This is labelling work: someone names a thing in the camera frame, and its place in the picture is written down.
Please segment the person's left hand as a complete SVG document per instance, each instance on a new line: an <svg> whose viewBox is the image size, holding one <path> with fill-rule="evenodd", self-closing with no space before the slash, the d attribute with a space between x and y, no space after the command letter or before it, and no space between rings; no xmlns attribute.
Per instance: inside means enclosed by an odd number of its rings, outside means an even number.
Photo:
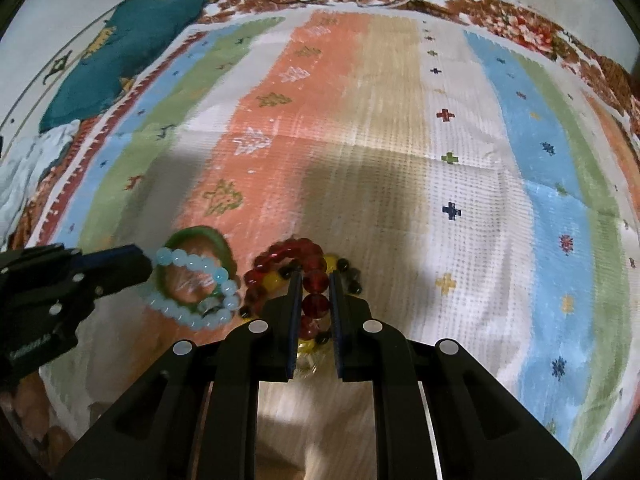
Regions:
<svg viewBox="0 0 640 480"><path fill-rule="evenodd" d="M58 424L40 375L32 373L13 390L2 391L1 409L38 465L55 474L75 440Z"/></svg>

